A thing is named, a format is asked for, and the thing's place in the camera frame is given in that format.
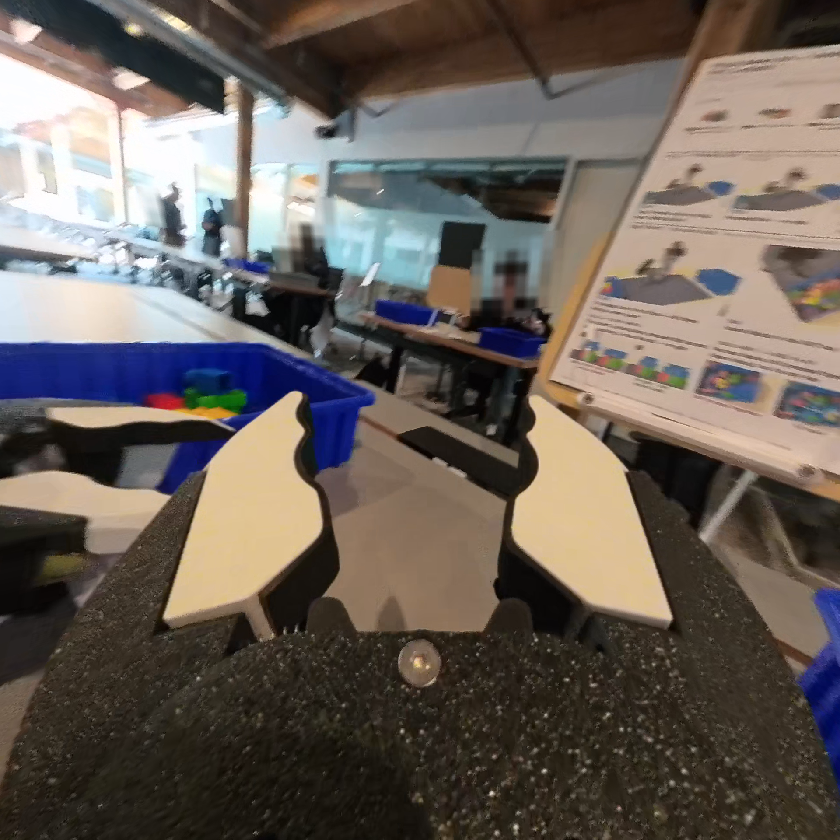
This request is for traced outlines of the green mega block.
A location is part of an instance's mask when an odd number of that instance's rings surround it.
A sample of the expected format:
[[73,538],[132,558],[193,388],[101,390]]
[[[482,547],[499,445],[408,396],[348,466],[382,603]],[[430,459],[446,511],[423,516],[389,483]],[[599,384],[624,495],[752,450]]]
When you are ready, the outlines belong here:
[[248,395],[245,391],[234,389],[220,395],[201,395],[194,390],[185,390],[183,393],[187,408],[197,406],[221,406],[229,411],[242,414],[248,404]]

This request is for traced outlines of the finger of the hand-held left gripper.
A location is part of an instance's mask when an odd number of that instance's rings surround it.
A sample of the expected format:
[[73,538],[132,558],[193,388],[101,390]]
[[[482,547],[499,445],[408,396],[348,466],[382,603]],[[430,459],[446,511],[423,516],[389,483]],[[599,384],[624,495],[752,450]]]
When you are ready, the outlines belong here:
[[56,406],[45,418],[66,449],[122,449],[226,441],[235,430],[201,416],[143,406]]
[[157,490],[105,486],[64,471],[1,480],[4,507],[84,518],[86,550],[93,554],[125,553],[168,500]]

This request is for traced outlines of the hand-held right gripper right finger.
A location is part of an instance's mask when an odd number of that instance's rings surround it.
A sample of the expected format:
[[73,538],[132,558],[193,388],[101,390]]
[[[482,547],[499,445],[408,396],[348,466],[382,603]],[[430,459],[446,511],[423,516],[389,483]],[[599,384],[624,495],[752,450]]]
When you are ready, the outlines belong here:
[[673,610],[621,460],[542,396],[521,415],[497,597],[539,634],[584,634],[611,619],[670,629]]

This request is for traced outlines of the instruction board stand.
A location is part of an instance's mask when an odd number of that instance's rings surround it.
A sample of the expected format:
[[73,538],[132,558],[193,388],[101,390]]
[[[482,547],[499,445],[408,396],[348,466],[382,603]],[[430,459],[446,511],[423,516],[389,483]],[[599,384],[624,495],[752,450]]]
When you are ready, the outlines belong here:
[[839,47],[703,61],[557,326],[553,398],[838,501]]

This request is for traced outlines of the black panel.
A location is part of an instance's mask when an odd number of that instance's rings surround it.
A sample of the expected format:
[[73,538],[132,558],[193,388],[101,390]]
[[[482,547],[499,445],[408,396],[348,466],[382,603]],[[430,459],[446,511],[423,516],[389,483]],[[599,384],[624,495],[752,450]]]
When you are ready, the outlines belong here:
[[440,229],[437,264],[471,270],[476,252],[482,250],[487,226],[446,220]]

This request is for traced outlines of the wooden display board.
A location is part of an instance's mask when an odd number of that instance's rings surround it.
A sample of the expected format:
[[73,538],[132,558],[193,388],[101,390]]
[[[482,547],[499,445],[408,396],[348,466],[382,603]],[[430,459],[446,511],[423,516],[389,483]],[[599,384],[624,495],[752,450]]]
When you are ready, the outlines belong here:
[[470,270],[438,265],[430,272],[426,302],[430,308],[469,314],[473,308],[472,289]]

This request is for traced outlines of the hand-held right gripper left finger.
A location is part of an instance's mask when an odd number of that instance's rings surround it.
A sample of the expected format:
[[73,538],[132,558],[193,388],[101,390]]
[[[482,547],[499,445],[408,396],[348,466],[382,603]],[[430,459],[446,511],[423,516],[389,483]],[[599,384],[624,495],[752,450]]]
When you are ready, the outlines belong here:
[[237,431],[203,471],[163,623],[240,617],[258,640],[304,630],[340,570],[318,471],[302,392]]

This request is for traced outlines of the wooden table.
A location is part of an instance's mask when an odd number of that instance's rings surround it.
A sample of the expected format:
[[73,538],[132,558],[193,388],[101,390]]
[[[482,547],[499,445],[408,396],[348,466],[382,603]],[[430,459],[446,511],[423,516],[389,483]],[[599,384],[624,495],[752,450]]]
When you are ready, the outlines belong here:
[[491,391],[488,412],[493,416],[498,443],[507,447],[516,444],[524,402],[539,368],[540,357],[519,358],[505,353],[481,348],[460,338],[450,338],[438,329],[394,322],[381,318],[371,311],[360,315],[363,328],[371,332],[371,339],[391,348],[389,374],[385,390],[396,393],[403,359],[408,356],[427,356],[433,361],[447,364],[456,375],[449,409],[461,410],[466,388],[466,368],[480,361],[500,368]]

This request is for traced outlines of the wooden post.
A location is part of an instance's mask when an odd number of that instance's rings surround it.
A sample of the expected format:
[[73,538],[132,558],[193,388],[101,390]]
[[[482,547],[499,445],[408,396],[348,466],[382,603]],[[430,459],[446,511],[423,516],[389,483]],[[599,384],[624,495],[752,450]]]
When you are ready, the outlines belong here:
[[785,1],[689,2],[697,27],[686,53],[687,65],[768,48],[786,4]]
[[236,85],[237,135],[236,135],[236,196],[235,227],[237,233],[237,256],[245,259],[249,246],[249,209],[251,191],[251,165],[254,141],[255,96],[246,84],[238,80]]

